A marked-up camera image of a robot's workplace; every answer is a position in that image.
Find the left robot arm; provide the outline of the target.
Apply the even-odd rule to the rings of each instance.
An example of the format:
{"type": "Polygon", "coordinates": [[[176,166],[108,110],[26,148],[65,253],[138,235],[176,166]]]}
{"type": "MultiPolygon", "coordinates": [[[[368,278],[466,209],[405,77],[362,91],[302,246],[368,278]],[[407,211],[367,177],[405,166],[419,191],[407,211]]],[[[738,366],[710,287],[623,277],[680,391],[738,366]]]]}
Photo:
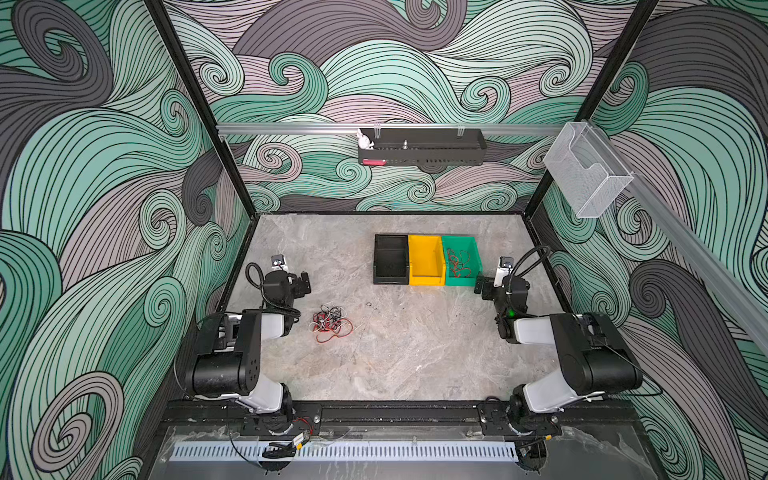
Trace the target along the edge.
{"type": "Polygon", "coordinates": [[[229,400],[256,415],[291,418],[288,387],[262,372],[262,346],[289,335],[299,322],[294,303],[312,292],[309,275],[290,272],[282,254],[270,258],[269,272],[250,262],[244,274],[261,304],[203,319],[180,385],[198,400],[229,400]]]}

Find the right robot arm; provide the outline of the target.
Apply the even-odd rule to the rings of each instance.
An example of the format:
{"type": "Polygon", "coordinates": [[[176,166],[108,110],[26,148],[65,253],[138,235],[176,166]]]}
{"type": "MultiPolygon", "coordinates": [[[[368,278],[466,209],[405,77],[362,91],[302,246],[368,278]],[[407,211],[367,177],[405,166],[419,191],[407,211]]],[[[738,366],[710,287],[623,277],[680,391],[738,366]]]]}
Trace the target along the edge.
{"type": "Polygon", "coordinates": [[[510,344],[551,346],[558,365],[542,378],[515,388],[511,414],[549,414],[581,401],[642,386],[644,372],[608,316],[601,313],[528,312],[528,273],[552,250],[537,246],[519,260],[502,257],[493,277],[480,275],[475,293],[493,303],[500,338],[510,344]]]}

